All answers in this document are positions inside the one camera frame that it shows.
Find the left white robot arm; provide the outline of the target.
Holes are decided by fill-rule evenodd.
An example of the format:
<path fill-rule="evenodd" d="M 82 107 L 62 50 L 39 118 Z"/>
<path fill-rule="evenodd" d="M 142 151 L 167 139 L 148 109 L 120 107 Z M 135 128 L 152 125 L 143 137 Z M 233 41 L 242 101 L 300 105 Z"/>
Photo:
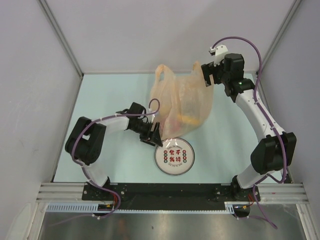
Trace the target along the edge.
<path fill-rule="evenodd" d="M 150 121 L 160 110 L 157 98 L 150 100 L 148 109 L 133 102 L 130 108 L 117 111 L 113 115 L 91 120 L 80 117 L 65 143 L 65 151 L 72 161 L 80 166 L 87 182 L 94 186 L 93 194 L 100 200 L 110 196 L 111 188 L 106 184 L 109 177 L 98 163 L 105 135 L 130 130 L 139 134 L 139 140 L 151 146 L 163 146 L 160 123 Z"/>

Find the yellow fake banana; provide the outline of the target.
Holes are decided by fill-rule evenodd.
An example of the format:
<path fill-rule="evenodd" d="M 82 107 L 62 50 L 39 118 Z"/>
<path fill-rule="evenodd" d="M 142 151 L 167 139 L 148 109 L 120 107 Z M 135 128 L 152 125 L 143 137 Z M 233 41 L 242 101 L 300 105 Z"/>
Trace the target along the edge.
<path fill-rule="evenodd" d="M 201 121 L 193 116 L 178 114 L 177 121 L 182 124 L 198 126 L 201 124 Z"/>

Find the translucent orange plastic bag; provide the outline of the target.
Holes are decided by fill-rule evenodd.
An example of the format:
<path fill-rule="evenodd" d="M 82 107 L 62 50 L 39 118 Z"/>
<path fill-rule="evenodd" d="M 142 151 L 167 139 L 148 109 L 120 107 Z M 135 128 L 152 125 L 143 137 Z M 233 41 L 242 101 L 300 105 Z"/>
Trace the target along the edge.
<path fill-rule="evenodd" d="M 155 70 L 155 81 L 150 91 L 150 109 L 159 111 L 154 117 L 159 122 L 159 133 L 162 140 L 185 135 L 200 127 L 209 117 L 214 96 L 214 86 L 206 87 L 201 64 L 195 62 L 189 74 L 176 75 L 168 66 L 158 65 Z M 177 115 L 197 118 L 200 125 L 182 124 Z"/>

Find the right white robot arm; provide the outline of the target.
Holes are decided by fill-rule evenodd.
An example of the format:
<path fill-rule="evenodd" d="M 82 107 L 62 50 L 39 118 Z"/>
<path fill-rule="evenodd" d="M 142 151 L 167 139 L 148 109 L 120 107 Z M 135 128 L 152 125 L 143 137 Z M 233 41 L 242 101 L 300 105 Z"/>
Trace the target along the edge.
<path fill-rule="evenodd" d="M 258 140 L 250 155 L 250 165 L 234 176 L 230 184 L 232 198 L 242 201 L 253 197 L 253 186 L 271 178 L 274 172 L 282 171 L 280 183 L 286 180 L 297 138 L 277 124 L 261 101 L 254 82 L 244 77 L 245 61 L 241 54 L 218 48 L 210 50 L 210 54 L 214 61 L 201 66 L 206 86 L 224 85 L 225 94 L 243 111 Z"/>

